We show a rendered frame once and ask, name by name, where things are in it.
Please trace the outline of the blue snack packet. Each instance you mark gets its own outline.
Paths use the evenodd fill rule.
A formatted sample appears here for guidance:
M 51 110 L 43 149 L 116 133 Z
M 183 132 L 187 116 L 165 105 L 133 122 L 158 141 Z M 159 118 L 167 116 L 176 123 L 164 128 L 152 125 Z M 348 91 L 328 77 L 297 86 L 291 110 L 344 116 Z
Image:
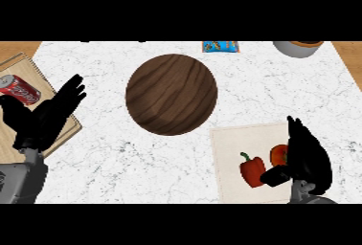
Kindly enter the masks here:
M 236 41 L 204 41 L 202 42 L 204 53 L 236 53 L 239 52 L 239 44 Z

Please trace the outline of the beige placemat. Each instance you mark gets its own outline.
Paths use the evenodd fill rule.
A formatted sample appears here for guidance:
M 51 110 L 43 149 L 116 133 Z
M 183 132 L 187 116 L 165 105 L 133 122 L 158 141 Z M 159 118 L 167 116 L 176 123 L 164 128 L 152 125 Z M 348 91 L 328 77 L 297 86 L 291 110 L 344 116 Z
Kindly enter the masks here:
M 266 169 L 272 168 L 270 150 L 288 141 L 286 123 L 255 124 L 211 130 L 214 172 L 221 203 L 285 204 L 289 201 L 291 181 L 252 188 L 241 175 L 239 164 L 260 157 Z

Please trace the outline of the red bell pepper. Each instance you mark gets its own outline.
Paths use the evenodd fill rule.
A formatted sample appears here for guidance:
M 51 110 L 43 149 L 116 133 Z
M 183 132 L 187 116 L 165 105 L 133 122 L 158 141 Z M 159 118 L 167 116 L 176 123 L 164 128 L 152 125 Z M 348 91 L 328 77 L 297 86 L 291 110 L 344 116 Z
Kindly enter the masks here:
M 239 164 L 241 175 L 248 186 L 257 188 L 263 185 L 260 176 L 266 172 L 263 160 L 260 157 L 249 158 L 243 152 L 241 153 L 241 156 L 245 158 L 245 161 Z

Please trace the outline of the red soda can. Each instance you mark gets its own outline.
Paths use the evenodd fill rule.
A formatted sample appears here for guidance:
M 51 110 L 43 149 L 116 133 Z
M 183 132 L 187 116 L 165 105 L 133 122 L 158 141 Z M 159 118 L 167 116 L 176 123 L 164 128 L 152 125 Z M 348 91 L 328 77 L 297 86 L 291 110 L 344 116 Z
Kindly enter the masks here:
M 41 92 L 16 75 L 0 77 L 0 93 L 13 96 L 25 105 L 32 105 L 41 98 Z

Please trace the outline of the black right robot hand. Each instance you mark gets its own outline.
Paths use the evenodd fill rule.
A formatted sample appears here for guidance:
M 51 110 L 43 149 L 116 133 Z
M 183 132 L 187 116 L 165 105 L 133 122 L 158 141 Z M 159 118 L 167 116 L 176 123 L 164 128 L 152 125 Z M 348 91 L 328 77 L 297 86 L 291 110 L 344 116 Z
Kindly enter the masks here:
M 286 117 L 288 121 L 288 149 L 286 163 L 272 167 L 260 176 L 263 184 L 275 187 L 288 180 L 313 184 L 311 195 L 322 195 L 331 188 L 331 161 L 319 140 L 303 126 L 298 118 Z

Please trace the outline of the brown wooden bowl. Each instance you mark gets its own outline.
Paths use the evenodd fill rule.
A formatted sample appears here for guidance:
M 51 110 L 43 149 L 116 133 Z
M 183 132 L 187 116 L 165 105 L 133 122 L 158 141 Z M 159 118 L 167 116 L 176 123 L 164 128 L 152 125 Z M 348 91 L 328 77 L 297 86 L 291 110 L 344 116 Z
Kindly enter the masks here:
M 176 136 L 208 119 L 215 105 L 214 75 L 186 55 L 149 59 L 136 69 L 125 87 L 125 106 L 136 124 L 150 133 Z

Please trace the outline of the grey pot with brown rim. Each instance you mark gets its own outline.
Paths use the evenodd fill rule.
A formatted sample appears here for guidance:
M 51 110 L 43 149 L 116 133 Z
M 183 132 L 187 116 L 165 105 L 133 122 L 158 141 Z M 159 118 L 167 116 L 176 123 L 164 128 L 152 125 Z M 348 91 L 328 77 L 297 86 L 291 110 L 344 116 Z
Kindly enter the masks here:
M 322 41 L 275 41 L 276 49 L 289 57 L 304 58 L 313 55 Z

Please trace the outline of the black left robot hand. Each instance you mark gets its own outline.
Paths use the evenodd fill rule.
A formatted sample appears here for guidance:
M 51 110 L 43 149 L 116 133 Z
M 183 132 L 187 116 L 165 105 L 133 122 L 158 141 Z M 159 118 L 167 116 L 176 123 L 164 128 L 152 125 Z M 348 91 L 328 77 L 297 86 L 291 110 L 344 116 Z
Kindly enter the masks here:
M 82 77 L 74 75 L 50 100 L 34 110 L 10 95 L 0 96 L 3 122 L 16 132 L 13 148 L 45 151 L 62 131 L 66 120 L 85 97 Z

